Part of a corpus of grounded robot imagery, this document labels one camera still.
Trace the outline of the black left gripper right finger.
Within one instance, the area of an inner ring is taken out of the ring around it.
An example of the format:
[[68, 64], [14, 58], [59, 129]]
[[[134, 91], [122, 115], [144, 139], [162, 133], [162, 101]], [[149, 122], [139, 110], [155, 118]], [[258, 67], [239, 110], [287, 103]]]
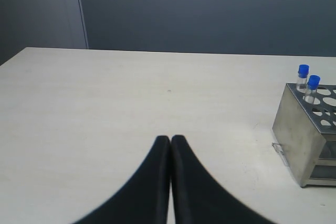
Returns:
[[183, 135], [172, 137], [171, 162], [176, 223], [272, 223], [223, 188]]

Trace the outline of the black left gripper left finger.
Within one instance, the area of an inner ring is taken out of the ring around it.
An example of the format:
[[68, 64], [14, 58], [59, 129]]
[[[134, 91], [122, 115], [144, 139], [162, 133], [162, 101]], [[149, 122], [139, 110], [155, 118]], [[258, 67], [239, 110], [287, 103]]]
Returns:
[[167, 223], [170, 182], [171, 142], [159, 135], [132, 177], [76, 223]]

